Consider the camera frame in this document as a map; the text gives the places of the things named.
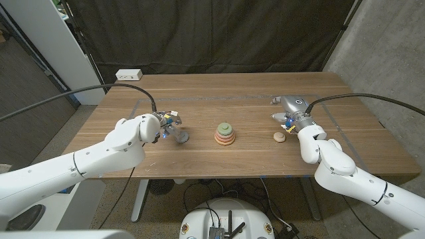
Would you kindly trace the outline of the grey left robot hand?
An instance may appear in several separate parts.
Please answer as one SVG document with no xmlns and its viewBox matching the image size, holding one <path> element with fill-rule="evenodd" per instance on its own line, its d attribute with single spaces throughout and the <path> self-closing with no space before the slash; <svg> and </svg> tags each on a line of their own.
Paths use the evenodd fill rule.
<svg viewBox="0 0 425 239">
<path fill-rule="evenodd" d="M 185 143 L 189 139 L 189 134 L 177 128 L 178 125 L 182 124 L 181 118 L 176 111 L 168 112 L 153 112 L 153 115 L 157 117 L 161 126 L 161 137 L 166 138 L 167 136 L 175 137 L 177 143 Z"/>
</svg>

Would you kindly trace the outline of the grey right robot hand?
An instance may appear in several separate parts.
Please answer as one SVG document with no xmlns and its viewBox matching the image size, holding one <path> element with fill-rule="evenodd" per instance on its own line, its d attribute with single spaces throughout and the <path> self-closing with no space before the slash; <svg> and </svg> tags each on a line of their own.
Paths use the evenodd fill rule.
<svg viewBox="0 0 425 239">
<path fill-rule="evenodd" d="M 300 96 L 277 96 L 272 105 L 281 104 L 284 111 L 272 114 L 272 118 L 291 134 L 297 134 L 301 129 L 315 125 L 313 118 L 306 114 L 309 104 Z"/>
</svg>

